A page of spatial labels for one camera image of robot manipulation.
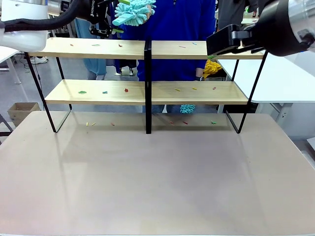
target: gray garment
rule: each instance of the gray garment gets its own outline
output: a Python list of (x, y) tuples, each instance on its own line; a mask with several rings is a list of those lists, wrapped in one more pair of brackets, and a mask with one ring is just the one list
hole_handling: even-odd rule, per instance
[[(249, 12), (253, 12), (258, 8), (257, 0), (248, 0), (250, 7)], [(219, 17), (218, 29), (222, 29), (228, 25), (241, 25), (245, 11), (246, 0), (219, 0)]]

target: gray floor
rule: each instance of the gray floor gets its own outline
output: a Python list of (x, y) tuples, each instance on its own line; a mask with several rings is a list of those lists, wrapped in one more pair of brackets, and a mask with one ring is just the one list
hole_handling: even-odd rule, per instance
[[(25, 69), (23, 63), (26, 60), (23, 59), (23, 55), (16, 55), (17, 64), (15, 64), (16, 72), (22, 81), (21, 85), (15, 85), (11, 77), (10, 72), (0, 72), (0, 114), (7, 120), (11, 121), (7, 110), (15, 102), (26, 102), (28, 98), (29, 102), (38, 102), (40, 107), (43, 108), (43, 104), (40, 100), (38, 91), (33, 81), (32, 75), (29, 69)], [(66, 59), (60, 58), (63, 67), (64, 76), (66, 79), (87, 79), (87, 70), (81, 59)], [(61, 76), (58, 70), (57, 62), (55, 58), (49, 58), (49, 62), (45, 64), (38, 64), (38, 73), (41, 77), (41, 83), (44, 96), (60, 82)], [(115, 67), (108, 66), (106, 80), (124, 80), (124, 81), (137, 81), (136, 76), (117, 76), (115, 75)], [(66, 111), (67, 105), (49, 105), (49, 109), (52, 111)], [(134, 113), (142, 112), (141, 106), (112, 106), (112, 105), (74, 105), (74, 111), (92, 111), (92, 112), (122, 112), (122, 113)], [(195, 112), (197, 113), (215, 113), (216, 110), (213, 106), (197, 106)]]

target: blue shirt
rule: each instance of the blue shirt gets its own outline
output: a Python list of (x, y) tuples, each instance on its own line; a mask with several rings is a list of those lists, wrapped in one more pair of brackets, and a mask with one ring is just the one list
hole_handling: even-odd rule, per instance
[[(215, 0), (157, 0), (155, 14), (138, 27), (123, 26), (123, 39), (202, 41), (215, 31)], [(152, 61), (152, 81), (193, 81), (196, 68), (205, 60)], [(139, 61), (138, 77), (145, 81), (144, 62)]]

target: black metal post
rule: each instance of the black metal post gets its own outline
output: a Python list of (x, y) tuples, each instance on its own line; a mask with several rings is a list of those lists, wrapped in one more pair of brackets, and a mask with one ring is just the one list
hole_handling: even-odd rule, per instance
[(236, 60), (236, 64), (235, 64), (235, 67), (234, 67), (234, 72), (233, 72), (233, 76), (232, 76), (232, 80), (231, 81), (234, 81), (235, 79), (235, 75), (236, 75), (236, 70), (237, 70), (237, 66), (238, 66), (238, 63), (240, 62), (239, 59)]
[[(245, 121), (245, 118), (246, 118), (246, 115), (251, 107), (251, 102), (252, 102), (252, 96), (254, 95), (254, 92), (255, 92), (255, 89), (256, 89), (256, 86), (257, 86), (257, 83), (258, 83), (258, 79), (259, 79), (259, 76), (261, 74), (261, 71), (262, 71), (262, 68), (264, 67), (264, 64), (265, 64), (265, 61), (266, 61), (266, 58), (267, 58), (267, 55), (268, 55), (268, 52), (265, 52), (264, 56), (262, 57), (262, 61), (261, 61), (261, 64), (260, 64), (260, 67), (259, 67), (259, 70), (258, 70), (258, 73), (256, 75), (256, 79), (255, 79), (255, 82), (254, 82), (254, 85), (252, 87), (252, 91), (251, 91), (251, 94), (250, 94), (250, 97), (248, 98), (248, 101), (247, 101), (247, 105), (246, 105), (246, 109), (245, 109), (245, 113), (243, 115), (243, 118), (242, 118), (242, 121), (241, 121), (241, 124), (240, 124), (240, 127), (237, 128), (232, 117), (230, 116), (230, 114), (228, 113), (227, 110), (225, 110), (225, 113), (228, 117), (228, 119), (231, 121), (232, 125), (233, 125), (233, 128), (235, 129), (236, 133), (241, 133), (242, 131), (242, 128), (243, 128), (243, 125), (244, 125), (244, 121)], [(237, 68), (237, 65), (238, 65), (238, 61), (236, 62), (236, 67), (235, 67), (235, 70), (234, 70), (234, 73), (236, 72), (236, 68)]]
[(36, 84), (36, 87), (37, 87), (37, 90), (38, 90), (40, 99), (41, 99), (41, 101), (43, 102), (45, 111), (46, 111), (46, 113), (47, 113), (47, 116), (48, 116), (48, 119), (49, 119), (49, 122), (50, 122), (50, 125), (51, 125), (53, 131), (56, 133), (56, 129), (55, 129), (55, 126), (54, 126), (54, 123), (53, 123), (53, 119), (51, 118), (51, 115), (50, 115), (50, 112), (49, 112), (49, 110), (48, 110), (48, 106), (47, 106), (47, 103), (46, 103), (46, 101), (45, 101), (43, 92), (42, 92), (42, 90), (41, 90), (41, 88), (40, 88), (40, 85), (39, 85), (39, 82), (38, 82), (38, 80), (37, 80), (37, 77), (36, 77), (34, 68), (33, 68), (32, 63), (31, 63), (31, 60), (30, 60), (30, 56), (29, 56), (28, 53), (25, 53), (25, 57), (26, 57), (26, 61), (28, 62), (29, 68), (30, 68), (30, 70), (31, 70), (31, 75), (33, 76), (34, 82), (35, 82), (35, 84)]
[(145, 70), (145, 106), (146, 106), (146, 133), (152, 132), (152, 41), (146, 40), (144, 46)]
[(59, 71), (60, 71), (61, 79), (64, 80), (63, 69), (61, 67), (61, 63), (60, 63), (59, 57), (56, 57), (56, 60), (57, 60), (58, 68), (59, 68)]

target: wooden shelf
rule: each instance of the wooden shelf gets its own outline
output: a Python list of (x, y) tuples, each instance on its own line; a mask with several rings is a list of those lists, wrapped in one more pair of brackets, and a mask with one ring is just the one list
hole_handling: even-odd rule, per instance
[(61, 80), (45, 100), (57, 104), (144, 105), (144, 82)]
[(246, 104), (234, 82), (152, 82), (152, 104)]
[(29, 55), (62, 58), (140, 60), (144, 59), (144, 44), (144, 41), (55, 37), (47, 39), (47, 44), (43, 51), (29, 53)]
[[(41, 52), (30, 56), (99, 59), (144, 59), (144, 41), (49, 38)], [(262, 59), (262, 53), (226, 54), (216, 59)], [(205, 41), (152, 41), (152, 59), (207, 59)]]
[[(145, 105), (144, 82), (62, 80), (45, 100), (57, 104)], [(247, 98), (234, 82), (152, 83), (154, 105), (246, 103)]]
[[(262, 59), (258, 52), (243, 52), (225, 54), (215, 59)], [(152, 59), (207, 59), (206, 41), (152, 41)]]

